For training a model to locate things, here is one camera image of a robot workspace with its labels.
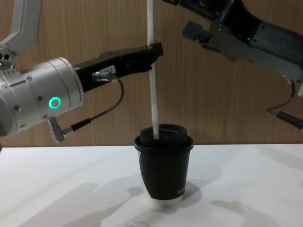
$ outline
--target black cable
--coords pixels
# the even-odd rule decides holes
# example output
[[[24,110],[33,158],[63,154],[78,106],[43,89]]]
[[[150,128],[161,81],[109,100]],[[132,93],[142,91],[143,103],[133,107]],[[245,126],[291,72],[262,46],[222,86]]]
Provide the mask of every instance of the black cable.
[[[271,114],[271,115],[275,116],[276,118],[278,118],[278,119],[280,119],[284,122],[287,122],[287,123],[293,125],[294,127],[298,128],[298,129],[302,130],[303,129],[303,120],[302,119],[297,118],[295,116],[292,116],[288,113],[284,113],[282,111],[276,111],[277,109],[287,105],[294,98],[294,95],[295,95],[294,81],[291,80],[291,79],[288,79],[288,82],[289,82],[289,84],[291,86],[291,89],[292,89],[288,100],[286,102],[282,103],[281,105],[273,106],[271,108],[266,109],[266,112],[268,114]]]
[[[115,109],[117,106],[120,105],[120,103],[122,102],[122,100],[124,98],[124,85],[123,85],[123,83],[122,83],[122,81],[120,79],[118,79],[118,83],[120,84],[120,87],[121,87],[121,96],[120,96],[118,102],[115,105],[113,105],[112,107],[110,107],[109,109],[107,109],[107,110],[103,111],[102,113],[99,113],[96,116],[92,117],[90,119],[91,121],[93,121],[93,120],[95,120],[95,119],[97,119],[97,118],[99,118],[99,117],[107,114],[108,112],[111,112],[113,109]]]
[[[280,105],[276,105],[276,106],[273,106],[273,107],[270,107],[268,109],[266,109],[266,112],[269,113],[269,114],[274,114],[274,110],[276,109],[279,109],[283,106],[286,106],[287,104],[290,103],[290,101],[292,101],[292,99],[294,98],[294,95],[295,95],[295,84],[294,84],[294,81],[292,79],[287,79],[289,84],[290,84],[290,87],[291,87],[291,94],[288,98],[288,100]]]
[[[112,107],[110,107],[109,109],[107,109],[107,110],[105,110],[105,111],[103,111],[103,112],[97,114],[96,116],[93,116],[93,117],[91,117],[91,118],[85,119],[85,120],[83,120],[83,121],[81,121],[81,122],[78,122],[78,123],[76,123],[76,124],[71,125],[71,128],[72,128],[73,131],[76,131],[76,130],[78,130],[78,129],[84,127],[85,125],[91,123],[93,120],[95,120],[95,119],[97,119],[97,118],[99,118],[99,117],[101,117],[101,116],[103,116],[103,115],[105,115],[105,114],[111,112],[111,111],[114,110],[117,106],[120,105],[120,103],[122,102],[122,100],[123,100],[123,98],[124,98],[125,90],[124,90],[124,85],[123,85],[123,83],[122,83],[122,81],[121,81],[120,79],[118,79],[118,83],[120,84],[120,87],[121,87],[121,96],[120,96],[118,102],[117,102],[115,105],[113,105]]]

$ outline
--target wooden wall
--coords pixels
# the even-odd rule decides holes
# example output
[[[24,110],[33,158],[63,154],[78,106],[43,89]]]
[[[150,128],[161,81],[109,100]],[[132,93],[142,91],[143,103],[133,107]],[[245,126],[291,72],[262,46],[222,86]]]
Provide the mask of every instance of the wooden wall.
[[[302,0],[245,0],[261,19],[303,33]],[[209,27],[205,19],[182,7],[155,0],[155,40],[165,56],[156,63],[160,122],[185,126],[196,144],[301,143],[303,133],[264,110],[283,102],[289,85],[281,76],[250,62],[231,62],[182,37],[187,21]],[[0,0],[0,39],[9,34],[12,0]],[[26,69],[62,56],[72,64],[102,52],[146,44],[145,0],[43,0],[38,42],[18,57]],[[131,145],[151,123],[148,74],[123,78],[126,95],[112,113],[70,136],[61,146]],[[120,95],[116,84],[85,94],[84,105],[62,114],[66,127],[109,108]],[[285,108],[303,117],[303,98]],[[58,146],[42,123],[3,146]]]

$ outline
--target screw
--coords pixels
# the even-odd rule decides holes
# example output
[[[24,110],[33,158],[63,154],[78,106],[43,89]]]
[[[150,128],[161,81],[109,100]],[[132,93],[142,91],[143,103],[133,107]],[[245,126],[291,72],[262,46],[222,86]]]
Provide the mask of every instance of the screw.
[[[42,102],[43,101],[43,96],[38,96],[37,100],[38,100],[38,102]]]
[[[19,111],[21,110],[21,107],[19,105],[14,105],[14,111]]]

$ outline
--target cup lid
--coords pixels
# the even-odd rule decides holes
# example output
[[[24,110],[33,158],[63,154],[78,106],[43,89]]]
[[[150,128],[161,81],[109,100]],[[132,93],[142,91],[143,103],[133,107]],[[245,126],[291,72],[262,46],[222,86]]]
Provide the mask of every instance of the cup lid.
[[[160,124],[158,140],[153,137],[152,127],[142,130],[140,136],[135,139],[135,148],[140,152],[187,152],[193,146],[193,139],[188,136],[186,128],[174,124]]]

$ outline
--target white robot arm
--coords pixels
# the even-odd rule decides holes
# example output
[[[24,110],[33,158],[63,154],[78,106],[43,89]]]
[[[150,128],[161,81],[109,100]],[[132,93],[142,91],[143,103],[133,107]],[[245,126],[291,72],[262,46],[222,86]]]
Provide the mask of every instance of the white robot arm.
[[[24,74],[13,64],[37,39],[41,0],[15,0],[11,34],[0,43],[0,136],[25,130],[80,106],[83,89],[64,58]]]
[[[66,59],[40,63],[25,73],[13,64],[18,54],[37,39],[41,0],[15,0],[11,34],[0,43],[0,137],[14,135],[42,121],[48,121],[57,142],[113,110],[124,95],[120,77],[147,72],[159,56],[161,43],[108,52],[73,67]],[[121,85],[116,105],[92,118],[61,130],[56,116],[80,106],[84,92],[111,81]]]

